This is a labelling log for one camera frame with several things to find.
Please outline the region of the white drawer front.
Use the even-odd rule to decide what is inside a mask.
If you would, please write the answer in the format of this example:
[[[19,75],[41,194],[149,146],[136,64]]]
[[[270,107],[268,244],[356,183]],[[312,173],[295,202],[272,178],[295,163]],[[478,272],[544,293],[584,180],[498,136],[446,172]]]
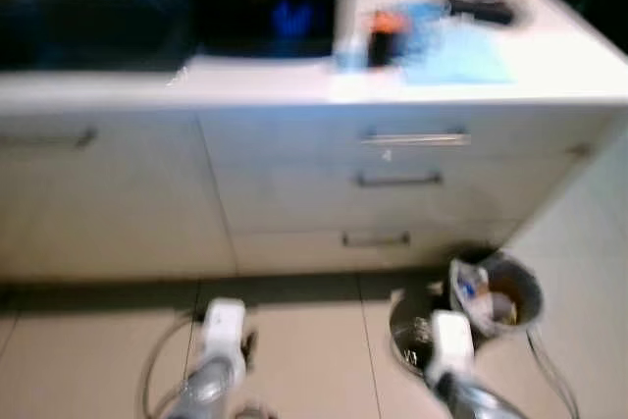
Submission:
[[[463,249],[498,247],[506,242],[517,221],[426,223],[408,228],[337,228],[295,232],[268,232],[232,236],[243,275],[332,274],[391,268],[444,265]],[[411,244],[393,247],[346,248],[341,232],[396,234],[409,231]]]
[[[382,228],[528,217],[573,165],[562,156],[467,158],[411,164],[278,164],[216,172],[238,234]],[[374,176],[444,174],[443,185],[358,187]]]
[[[610,122],[596,108],[288,108],[200,115],[220,163],[400,162],[428,156],[553,156],[593,144]],[[452,148],[377,148],[366,131],[468,131]]]

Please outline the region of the black round waste bin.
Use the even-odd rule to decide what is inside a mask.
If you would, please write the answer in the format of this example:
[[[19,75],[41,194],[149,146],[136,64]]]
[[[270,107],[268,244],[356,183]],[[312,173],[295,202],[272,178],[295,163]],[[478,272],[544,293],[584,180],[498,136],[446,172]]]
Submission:
[[[420,282],[392,288],[389,330],[392,355],[409,374],[423,379],[434,355],[431,317],[449,308],[448,294],[441,282]]]

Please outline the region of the white crumpled plastic bag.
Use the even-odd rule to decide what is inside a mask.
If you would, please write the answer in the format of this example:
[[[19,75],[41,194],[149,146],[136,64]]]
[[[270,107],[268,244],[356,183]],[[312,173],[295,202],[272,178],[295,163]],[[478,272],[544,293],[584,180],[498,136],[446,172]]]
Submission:
[[[493,328],[497,323],[497,298],[490,289],[489,272],[479,265],[453,259],[449,281],[452,305],[465,313],[476,328]]]

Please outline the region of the grey waste bucket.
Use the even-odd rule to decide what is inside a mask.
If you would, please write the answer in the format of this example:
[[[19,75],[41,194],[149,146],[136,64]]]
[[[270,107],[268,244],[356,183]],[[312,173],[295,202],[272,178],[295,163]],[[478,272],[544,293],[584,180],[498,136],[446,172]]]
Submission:
[[[489,339],[506,337],[506,335],[528,331],[537,325],[546,307],[546,299],[540,281],[528,266],[522,265],[519,259],[502,250],[487,247],[462,250],[453,259],[461,259],[471,265],[484,267],[489,272],[490,289],[494,291],[497,298],[497,323],[493,328],[481,330],[470,322],[475,334]],[[449,281],[451,262],[445,271],[443,285],[445,293],[448,294],[449,306],[454,311],[463,313],[451,303],[451,282]]]

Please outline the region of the black cup with orange lid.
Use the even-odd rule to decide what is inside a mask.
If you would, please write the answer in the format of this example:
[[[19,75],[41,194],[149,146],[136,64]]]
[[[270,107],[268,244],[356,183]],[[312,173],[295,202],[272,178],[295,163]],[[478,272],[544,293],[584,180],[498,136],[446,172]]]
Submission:
[[[408,20],[399,11],[374,11],[368,28],[365,64],[368,68],[386,68],[402,55]]]

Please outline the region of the black cooktop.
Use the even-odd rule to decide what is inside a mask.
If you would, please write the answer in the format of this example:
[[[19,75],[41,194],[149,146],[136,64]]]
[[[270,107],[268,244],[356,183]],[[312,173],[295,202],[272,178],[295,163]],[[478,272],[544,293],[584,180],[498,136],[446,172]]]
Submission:
[[[191,0],[203,54],[237,59],[332,55],[338,0]]]

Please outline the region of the light blue cloth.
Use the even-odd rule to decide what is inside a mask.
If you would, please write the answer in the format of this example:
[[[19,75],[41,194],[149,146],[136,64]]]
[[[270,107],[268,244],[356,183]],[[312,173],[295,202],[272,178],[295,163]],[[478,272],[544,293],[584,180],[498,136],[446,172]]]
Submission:
[[[461,21],[414,26],[400,57],[407,85],[502,85],[514,77],[490,31]]]

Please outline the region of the black elongated item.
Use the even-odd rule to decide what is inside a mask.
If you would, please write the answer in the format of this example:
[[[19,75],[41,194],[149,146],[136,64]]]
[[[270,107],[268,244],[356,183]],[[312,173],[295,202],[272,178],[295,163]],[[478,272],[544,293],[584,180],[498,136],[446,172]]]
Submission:
[[[470,16],[476,23],[508,27],[516,23],[519,15],[505,0],[445,0],[452,16]]]

